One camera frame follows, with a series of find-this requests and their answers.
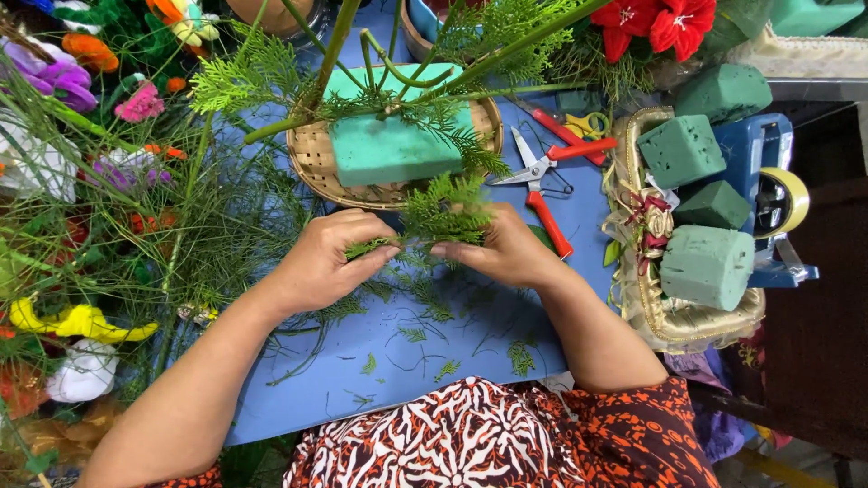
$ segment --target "hand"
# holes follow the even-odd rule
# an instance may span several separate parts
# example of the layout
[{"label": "hand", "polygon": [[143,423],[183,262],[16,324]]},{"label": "hand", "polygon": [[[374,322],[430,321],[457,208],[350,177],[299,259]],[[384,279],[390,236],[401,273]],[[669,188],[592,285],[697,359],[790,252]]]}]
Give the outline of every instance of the hand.
[{"label": "hand", "polygon": [[544,287],[573,273],[530,232],[509,203],[495,203],[489,210],[491,226],[485,235],[485,247],[439,242],[431,253],[459,261],[513,287]]},{"label": "hand", "polygon": [[394,237],[395,231],[361,208],[317,217],[307,224],[289,254],[251,290],[265,307],[284,319],[333,304],[371,278],[397,254],[385,245],[347,262],[344,252],[356,242]]}]

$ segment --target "person's left hand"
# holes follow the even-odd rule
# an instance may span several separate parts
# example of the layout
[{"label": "person's left hand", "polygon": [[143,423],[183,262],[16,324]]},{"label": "person's left hand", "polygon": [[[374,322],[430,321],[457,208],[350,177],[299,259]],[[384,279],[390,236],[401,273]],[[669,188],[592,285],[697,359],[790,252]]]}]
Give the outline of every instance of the person's left hand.
[{"label": "person's left hand", "polygon": [[375,214],[360,208],[317,217],[307,224],[283,261],[251,292],[283,319],[328,307],[371,278],[400,251],[384,245],[347,262],[346,249],[352,243],[396,235]]}]

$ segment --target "yellow pipe cleaner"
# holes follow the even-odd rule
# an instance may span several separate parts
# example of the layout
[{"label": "yellow pipe cleaner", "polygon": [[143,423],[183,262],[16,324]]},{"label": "yellow pipe cleaner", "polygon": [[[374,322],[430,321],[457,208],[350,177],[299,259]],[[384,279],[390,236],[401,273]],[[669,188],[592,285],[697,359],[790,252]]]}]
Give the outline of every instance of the yellow pipe cleaner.
[{"label": "yellow pipe cleaner", "polygon": [[144,327],[123,329],[106,322],[102,310],[90,305],[76,305],[63,310],[51,319],[39,319],[33,312],[33,303],[22,298],[12,304],[10,322],[13,326],[36,333],[56,333],[58,337],[83,335],[103,344],[114,344],[124,340],[144,340],[157,330],[157,323],[151,322]]}]

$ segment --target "fingernail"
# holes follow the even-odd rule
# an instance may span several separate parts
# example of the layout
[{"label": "fingernail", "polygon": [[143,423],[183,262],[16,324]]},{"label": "fingernail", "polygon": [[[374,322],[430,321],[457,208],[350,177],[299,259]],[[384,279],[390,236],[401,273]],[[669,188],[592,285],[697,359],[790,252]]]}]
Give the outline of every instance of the fingernail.
[{"label": "fingernail", "polygon": [[435,244],[434,247],[431,248],[431,254],[442,258],[446,255],[446,245],[443,242],[439,242]]}]

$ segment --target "tape roll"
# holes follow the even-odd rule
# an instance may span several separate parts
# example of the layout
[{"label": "tape roll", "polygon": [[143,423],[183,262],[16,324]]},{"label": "tape roll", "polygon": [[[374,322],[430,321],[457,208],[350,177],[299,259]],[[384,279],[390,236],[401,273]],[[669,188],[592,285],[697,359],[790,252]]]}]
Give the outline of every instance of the tape roll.
[{"label": "tape roll", "polygon": [[[771,190],[775,195],[764,193]],[[780,168],[759,169],[759,194],[757,195],[756,224],[754,239],[766,239],[773,235],[783,234],[795,229],[808,214],[811,198],[808,189],[798,176]],[[763,222],[763,207],[779,208],[777,222]]]}]

